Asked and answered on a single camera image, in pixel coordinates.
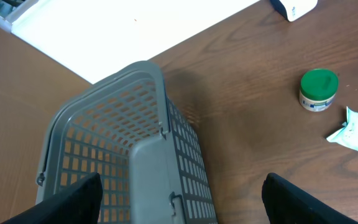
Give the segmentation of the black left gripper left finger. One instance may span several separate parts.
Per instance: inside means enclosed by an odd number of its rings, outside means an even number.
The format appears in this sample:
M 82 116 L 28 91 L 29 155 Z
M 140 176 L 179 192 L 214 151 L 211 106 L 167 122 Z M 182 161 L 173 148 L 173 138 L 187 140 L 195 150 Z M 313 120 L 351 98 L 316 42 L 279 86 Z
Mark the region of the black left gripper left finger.
M 97 223 L 102 197 L 100 175 L 93 172 L 3 224 Z

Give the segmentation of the green lid jar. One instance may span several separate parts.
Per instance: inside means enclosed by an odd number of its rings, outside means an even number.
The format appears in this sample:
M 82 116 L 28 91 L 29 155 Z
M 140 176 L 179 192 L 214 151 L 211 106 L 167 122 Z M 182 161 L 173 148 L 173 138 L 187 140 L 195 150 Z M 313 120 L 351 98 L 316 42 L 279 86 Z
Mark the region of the green lid jar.
M 338 86 L 334 72 L 323 68 L 309 70 L 300 81 L 300 105 L 308 111 L 324 111 L 332 105 Z

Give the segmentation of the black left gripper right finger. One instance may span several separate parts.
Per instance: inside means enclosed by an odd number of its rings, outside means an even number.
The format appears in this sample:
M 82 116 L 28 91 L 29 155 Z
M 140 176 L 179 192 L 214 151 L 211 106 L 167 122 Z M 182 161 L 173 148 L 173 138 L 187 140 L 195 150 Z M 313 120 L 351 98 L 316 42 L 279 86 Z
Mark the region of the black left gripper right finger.
M 264 180 L 262 201 L 271 224 L 358 224 L 273 172 Z

